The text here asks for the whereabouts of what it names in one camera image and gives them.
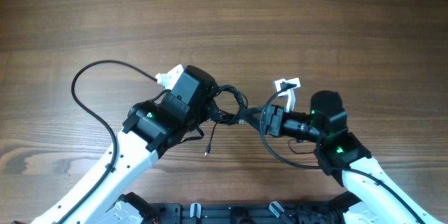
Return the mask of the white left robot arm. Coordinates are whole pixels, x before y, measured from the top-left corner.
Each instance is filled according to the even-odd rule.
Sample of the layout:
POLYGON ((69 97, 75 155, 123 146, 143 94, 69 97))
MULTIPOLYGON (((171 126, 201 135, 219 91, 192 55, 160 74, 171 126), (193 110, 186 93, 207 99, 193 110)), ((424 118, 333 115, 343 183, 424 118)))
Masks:
POLYGON ((162 101, 135 104, 113 143, 84 177, 35 223, 98 223, 123 191, 187 132, 207 120, 217 84, 196 66, 158 75, 162 101))

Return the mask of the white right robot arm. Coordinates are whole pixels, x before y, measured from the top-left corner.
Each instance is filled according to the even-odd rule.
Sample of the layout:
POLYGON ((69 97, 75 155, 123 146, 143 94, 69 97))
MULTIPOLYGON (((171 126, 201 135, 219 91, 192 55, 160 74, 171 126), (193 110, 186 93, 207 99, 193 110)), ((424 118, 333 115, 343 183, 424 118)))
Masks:
POLYGON ((394 183, 371 152, 349 131, 338 92, 311 97, 309 113, 287 111, 268 100, 248 108, 244 119, 260 137, 292 137, 315 143, 316 169, 333 177, 358 202, 343 211, 345 223, 437 223, 394 183))

